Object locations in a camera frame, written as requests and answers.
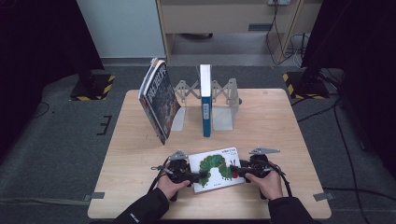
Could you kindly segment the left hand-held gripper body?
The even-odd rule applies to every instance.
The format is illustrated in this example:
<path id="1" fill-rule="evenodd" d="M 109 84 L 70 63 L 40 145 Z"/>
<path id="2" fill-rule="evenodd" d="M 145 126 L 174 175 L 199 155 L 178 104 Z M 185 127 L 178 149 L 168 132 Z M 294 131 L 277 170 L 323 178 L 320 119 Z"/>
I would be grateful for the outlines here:
<path id="1" fill-rule="evenodd" d="M 181 183 L 186 180 L 191 182 L 190 166 L 187 158 L 188 156 L 181 150 L 178 150 L 168 158 L 169 163 L 164 168 L 164 171 L 173 183 Z"/>

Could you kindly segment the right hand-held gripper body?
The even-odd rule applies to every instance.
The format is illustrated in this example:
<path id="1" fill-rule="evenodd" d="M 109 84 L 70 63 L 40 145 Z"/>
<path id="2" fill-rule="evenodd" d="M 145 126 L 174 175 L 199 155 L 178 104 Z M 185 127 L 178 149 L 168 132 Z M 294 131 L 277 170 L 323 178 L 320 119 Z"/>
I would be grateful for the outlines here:
<path id="1" fill-rule="evenodd" d="M 271 164 L 267 158 L 267 154 L 279 153 L 279 149 L 256 147 L 249 151 L 249 160 L 240 161 L 241 167 L 247 167 L 249 171 L 247 174 L 253 174 L 259 178 L 266 177 L 271 171 L 279 171 L 279 169 Z"/>

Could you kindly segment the white caterpillar picture book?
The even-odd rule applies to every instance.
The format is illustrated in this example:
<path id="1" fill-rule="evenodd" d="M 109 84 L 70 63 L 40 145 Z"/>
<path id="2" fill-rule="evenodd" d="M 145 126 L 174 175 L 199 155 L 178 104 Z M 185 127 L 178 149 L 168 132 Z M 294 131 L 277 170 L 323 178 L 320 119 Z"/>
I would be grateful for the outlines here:
<path id="1" fill-rule="evenodd" d="M 227 147 L 189 156 L 191 171 L 204 173 L 205 177 L 193 184 L 195 193 L 226 188 L 245 182 L 243 177 L 231 171 L 231 166 L 240 168 L 240 160 L 235 147 Z"/>

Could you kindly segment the grey expandable metal book rack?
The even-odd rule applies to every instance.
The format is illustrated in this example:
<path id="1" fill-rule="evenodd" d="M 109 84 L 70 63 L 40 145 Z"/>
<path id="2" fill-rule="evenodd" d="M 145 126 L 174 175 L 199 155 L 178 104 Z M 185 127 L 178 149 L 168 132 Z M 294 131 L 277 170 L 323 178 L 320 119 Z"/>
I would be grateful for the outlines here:
<path id="1" fill-rule="evenodd" d="M 235 78 L 230 78 L 224 86 L 213 80 L 212 89 L 212 108 L 211 108 L 211 129 L 214 131 L 232 131 L 234 117 L 238 112 L 242 99 L 239 97 L 237 82 Z M 200 80 L 189 86 L 185 80 L 180 80 L 175 87 L 176 95 L 182 102 L 192 95 L 201 101 Z"/>

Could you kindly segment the blue paperback book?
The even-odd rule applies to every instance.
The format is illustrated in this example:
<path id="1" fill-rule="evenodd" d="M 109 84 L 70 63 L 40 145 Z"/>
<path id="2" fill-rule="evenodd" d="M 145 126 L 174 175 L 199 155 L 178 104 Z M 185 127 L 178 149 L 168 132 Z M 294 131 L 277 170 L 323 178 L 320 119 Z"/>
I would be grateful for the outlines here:
<path id="1" fill-rule="evenodd" d="M 200 65 L 200 86 L 201 86 L 201 107 L 203 119 L 203 136 L 211 135 L 211 108 L 212 108 L 212 89 L 211 89 L 211 65 Z"/>

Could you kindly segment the dark illustrated magazine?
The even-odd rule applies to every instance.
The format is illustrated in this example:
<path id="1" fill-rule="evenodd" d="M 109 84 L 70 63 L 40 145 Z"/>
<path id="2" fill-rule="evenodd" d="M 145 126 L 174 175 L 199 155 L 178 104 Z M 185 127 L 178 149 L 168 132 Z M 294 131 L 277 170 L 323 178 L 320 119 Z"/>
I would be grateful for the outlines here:
<path id="1" fill-rule="evenodd" d="M 138 100 L 164 145 L 169 138 L 174 118 L 181 108 L 164 60 L 157 62 L 146 84 L 144 91 L 138 92 Z"/>

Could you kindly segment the portrait cover magazine red title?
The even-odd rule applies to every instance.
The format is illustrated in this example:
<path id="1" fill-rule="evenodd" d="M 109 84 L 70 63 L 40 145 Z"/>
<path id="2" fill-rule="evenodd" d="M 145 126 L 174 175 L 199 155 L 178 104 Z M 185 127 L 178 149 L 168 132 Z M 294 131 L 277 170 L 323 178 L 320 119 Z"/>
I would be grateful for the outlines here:
<path id="1" fill-rule="evenodd" d="M 144 79 L 143 79 L 143 81 L 142 81 L 142 84 L 141 84 L 141 86 L 140 86 L 140 88 L 139 88 L 139 93 L 141 93 L 141 92 L 144 91 L 144 89 L 145 89 L 145 87 L 146 87 L 146 85 L 147 85 L 146 83 L 148 82 L 149 76 L 150 76 L 152 70 L 155 68 L 155 66 L 156 66 L 156 64 L 157 64 L 157 62 L 158 62 L 159 60 L 160 60 L 159 58 L 152 58 L 152 59 L 151 59 L 151 61 L 150 61 L 150 66 L 149 66 L 149 68 L 148 68 L 148 71 L 147 71 L 146 75 L 144 76 Z"/>

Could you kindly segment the person's left hand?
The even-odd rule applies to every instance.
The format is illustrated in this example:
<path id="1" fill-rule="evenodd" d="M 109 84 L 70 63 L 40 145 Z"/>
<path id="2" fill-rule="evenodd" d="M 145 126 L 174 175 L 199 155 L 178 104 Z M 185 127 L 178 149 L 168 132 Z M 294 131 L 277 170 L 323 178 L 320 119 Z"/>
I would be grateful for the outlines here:
<path id="1" fill-rule="evenodd" d="M 189 180 L 185 180 L 181 183 L 174 183 L 167 175 L 164 175 L 158 180 L 157 188 L 160 189 L 167 200 L 170 201 L 180 189 L 186 188 L 190 183 Z"/>

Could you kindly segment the person's right hand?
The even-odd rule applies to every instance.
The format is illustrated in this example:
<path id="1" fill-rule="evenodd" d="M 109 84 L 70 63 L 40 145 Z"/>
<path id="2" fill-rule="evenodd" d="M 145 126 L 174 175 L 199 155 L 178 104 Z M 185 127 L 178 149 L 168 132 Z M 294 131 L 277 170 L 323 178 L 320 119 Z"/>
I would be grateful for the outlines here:
<path id="1" fill-rule="evenodd" d="M 283 197 L 280 176 L 276 171 L 271 171 L 264 178 L 253 174 L 246 174 L 246 178 L 256 184 L 267 199 L 275 200 Z"/>

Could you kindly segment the grey tape piece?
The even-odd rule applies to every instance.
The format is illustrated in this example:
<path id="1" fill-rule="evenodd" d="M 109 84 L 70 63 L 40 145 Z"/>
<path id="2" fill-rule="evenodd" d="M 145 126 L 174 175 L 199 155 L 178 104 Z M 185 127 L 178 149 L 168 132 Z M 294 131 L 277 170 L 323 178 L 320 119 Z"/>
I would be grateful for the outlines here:
<path id="1" fill-rule="evenodd" d="M 83 197 L 84 202 L 89 202 L 92 199 L 104 199 L 105 193 L 104 192 L 93 192 L 91 194 L 86 194 Z"/>
<path id="2" fill-rule="evenodd" d="M 317 193 L 313 195 L 314 199 L 319 202 L 319 201 L 323 201 L 323 200 L 333 200 L 334 199 L 334 195 L 331 192 L 321 192 L 321 193 Z"/>

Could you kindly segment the black stand base striped edge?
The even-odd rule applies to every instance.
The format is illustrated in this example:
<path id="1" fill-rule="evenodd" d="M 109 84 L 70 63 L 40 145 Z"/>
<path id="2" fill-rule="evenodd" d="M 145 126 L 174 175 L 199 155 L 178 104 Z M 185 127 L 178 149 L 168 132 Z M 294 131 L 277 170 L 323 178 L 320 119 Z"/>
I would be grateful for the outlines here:
<path id="1" fill-rule="evenodd" d="M 84 83 L 79 80 L 70 94 L 70 100 L 104 100 L 112 87 L 114 79 L 114 75 L 94 75 L 93 81 L 90 83 Z"/>
<path id="2" fill-rule="evenodd" d="M 329 92 L 323 81 L 308 78 L 304 72 L 287 72 L 283 76 L 287 90 L 292 99 L 326 99 Z"/>

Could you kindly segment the white cabinet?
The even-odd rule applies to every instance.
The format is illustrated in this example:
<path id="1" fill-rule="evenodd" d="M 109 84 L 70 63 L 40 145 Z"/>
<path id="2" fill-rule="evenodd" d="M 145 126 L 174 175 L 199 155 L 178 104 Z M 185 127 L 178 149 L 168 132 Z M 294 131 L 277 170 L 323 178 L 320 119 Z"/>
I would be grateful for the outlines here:
<path id="1" fill-rule="evenodd" d="M 101 58 L 164 57 L 156 0 L 77 0 Z"/>

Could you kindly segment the light wooden desk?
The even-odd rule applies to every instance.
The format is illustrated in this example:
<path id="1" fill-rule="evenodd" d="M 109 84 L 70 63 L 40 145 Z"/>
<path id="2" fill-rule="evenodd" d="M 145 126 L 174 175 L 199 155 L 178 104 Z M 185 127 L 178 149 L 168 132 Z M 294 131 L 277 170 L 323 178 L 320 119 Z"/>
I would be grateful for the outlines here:
<path id="1" fill-rule="evenodd" d="M 268 6 L 268 0 L 156 0 L 165 58 L 172 57 L 178 34 L 265 32 L 276 62 L 287 58 L 297 34 L 312 31 L 323 0 L 291 0 Z"/>

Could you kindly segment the black curtain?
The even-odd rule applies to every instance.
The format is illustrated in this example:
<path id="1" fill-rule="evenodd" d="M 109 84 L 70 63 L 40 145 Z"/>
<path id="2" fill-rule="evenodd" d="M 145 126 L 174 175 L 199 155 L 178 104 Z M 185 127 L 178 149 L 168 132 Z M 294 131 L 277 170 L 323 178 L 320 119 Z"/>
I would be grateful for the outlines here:
<path id="1" fill-rule="evenodd" d="M 0 162 L 48 84 L 102 67 L 77 0 L 0 0 Z"/>
<path id="2" fill-rule="evenodd" d="M 323 0 L 303 67 L 343 70 L 361 140 L 396 175 L 396 0 Z"/>

